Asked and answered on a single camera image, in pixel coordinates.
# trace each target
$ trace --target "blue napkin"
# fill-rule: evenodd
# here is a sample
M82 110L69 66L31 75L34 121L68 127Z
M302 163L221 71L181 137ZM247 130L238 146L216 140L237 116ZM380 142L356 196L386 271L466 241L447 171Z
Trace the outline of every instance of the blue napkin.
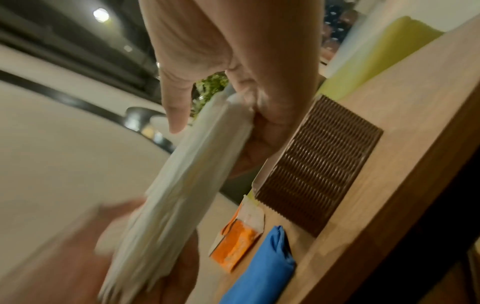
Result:
M266 236L250 262L219 304L275 303L295 270L289 242L282 226Z

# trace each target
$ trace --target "green plant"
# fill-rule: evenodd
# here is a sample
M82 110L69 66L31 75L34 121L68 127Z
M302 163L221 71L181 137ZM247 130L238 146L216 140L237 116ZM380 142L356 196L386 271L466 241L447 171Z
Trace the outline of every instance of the green plant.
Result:
M208 76L205 79L197 81L195 86L200 96L192 102L192 116L194 118L197 117L205 104L210 101L212 96L217 92L223 91L228 84L229 79L224 72L218 72Z

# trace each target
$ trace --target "ceiling light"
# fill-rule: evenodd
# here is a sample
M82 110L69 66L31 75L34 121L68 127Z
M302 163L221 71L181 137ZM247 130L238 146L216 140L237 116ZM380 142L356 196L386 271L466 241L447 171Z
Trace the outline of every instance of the ceiling light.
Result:
M110 19L109 13L105 9L96 9L93 12L93 16L98 22L104 23L108 19Z

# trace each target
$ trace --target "yellow cushion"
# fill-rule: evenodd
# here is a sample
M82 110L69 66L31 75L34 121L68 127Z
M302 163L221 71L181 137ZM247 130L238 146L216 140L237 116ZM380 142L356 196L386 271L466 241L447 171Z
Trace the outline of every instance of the yellow cushion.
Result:
M420 21L401 17L366 42L331 78L325 80L318 94L339 101L442 34Z

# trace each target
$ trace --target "human hand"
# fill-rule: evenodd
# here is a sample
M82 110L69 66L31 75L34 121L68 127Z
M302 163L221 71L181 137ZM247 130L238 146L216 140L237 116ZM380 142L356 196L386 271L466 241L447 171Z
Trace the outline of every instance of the human hand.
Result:
M0 281L1 304L94 304L112 256L94 252L96 243L115 219L131 213L145 200L100 206L72 229L45 244L24 264ZM188 240L171 274L133 304L185 303L199 271L198 235Z
M314 96L323 1L140 0L140 6L160 63L170 131L187 124L193 83L225 71L257 111L232 174L263 164Z

